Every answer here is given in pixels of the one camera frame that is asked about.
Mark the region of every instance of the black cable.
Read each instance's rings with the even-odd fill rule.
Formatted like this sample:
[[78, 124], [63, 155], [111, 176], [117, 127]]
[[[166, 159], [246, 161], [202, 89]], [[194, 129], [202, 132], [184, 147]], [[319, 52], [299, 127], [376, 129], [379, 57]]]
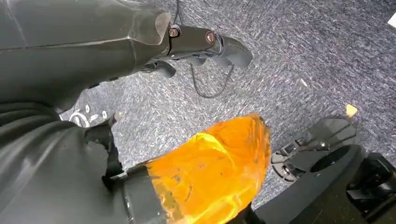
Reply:
[[[181, 15], [181, 11], [180, 11], [180, 0], [176, 0], [176, 13], [175, 13], [175, 18], [173, 19], [173, 24], [175, 24], [177, 18], [179, 18], [180, 24], [184, 25], [183, 18], [182, 18], [182, 15]], [[194, 84], [194, 89], [195, 89], [195, 91], [197, 92], [197, 94], [198, 94], [200, 97], [203, 97], [203, 98], [206, 98], [206, 99], [216, 98], [216, 97], [220, 96], [220, 95], [224, 92], [224, 90], [226, 89], [228, 80], [230, 79], [231, 74], [232, 74], [232, 72], [233, 72], [233, 70], [234, 70], [234, 65], [232, 65], [231, 68], [230, 68], [230, 70], [228, 71], [226, 80], [225, 80], [224, 85], [223, 85], [223, 87], [221, 88], [221, 90], [220, 90], [218, 93], [213, 94], [212, 96], [208, 96], [208, 95], [205, 95], [205, 94], [201, 93], [201, 92], [198, 90], [197, 81], [196, 81], [196, 79], [195, 79], [194, 67], [192, 66], [191, 63], [189, 63], [189, 64], [190, 64], [190, 71], [191, 71], [191, 76], [192, 76], [192, 82], [193, 82], [193, 84]]]

